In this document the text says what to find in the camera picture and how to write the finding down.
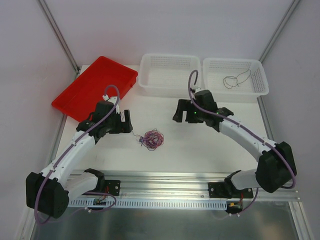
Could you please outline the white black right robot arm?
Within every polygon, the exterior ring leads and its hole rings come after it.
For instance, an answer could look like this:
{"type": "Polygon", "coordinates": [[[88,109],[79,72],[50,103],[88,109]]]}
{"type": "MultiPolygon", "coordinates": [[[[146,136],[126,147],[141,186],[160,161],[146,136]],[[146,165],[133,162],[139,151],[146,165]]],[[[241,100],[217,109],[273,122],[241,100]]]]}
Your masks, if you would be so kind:
{"type": "Polygon", "coordinates": [[[238,170],[225,178],[224,191],[229,197],[238,196],[243,189],[262,188],[268,193],[293,189],[297,169],[291,146],[264,139],[245,127],[226,107],[218,107],[209,90],[190,92],[190,99],[179,99],[172,119],[181,123],[183,113],[189,124],[205,123],[243,147],[257,161],[252,170],[238,170]]]}

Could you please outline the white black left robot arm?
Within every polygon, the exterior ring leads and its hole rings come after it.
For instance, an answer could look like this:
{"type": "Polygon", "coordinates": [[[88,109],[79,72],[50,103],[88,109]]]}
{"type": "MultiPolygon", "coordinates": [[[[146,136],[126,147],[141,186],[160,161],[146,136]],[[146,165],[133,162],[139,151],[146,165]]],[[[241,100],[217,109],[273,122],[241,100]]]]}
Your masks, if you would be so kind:
{"type": "Polygon", "coordinates": [[[96,104],[87,119],[80,122],[64,151],[41,172],[31,172],[25,180],[26,205],[34,212],[60,218],[70,201],[92,192],[106,193],[105,175],[99,170],[86,169],[81,175],[69,180],[77,164],[106,134],[131,133],[129,110],[121,118],[119,99],[111,97],[96,104]]]}

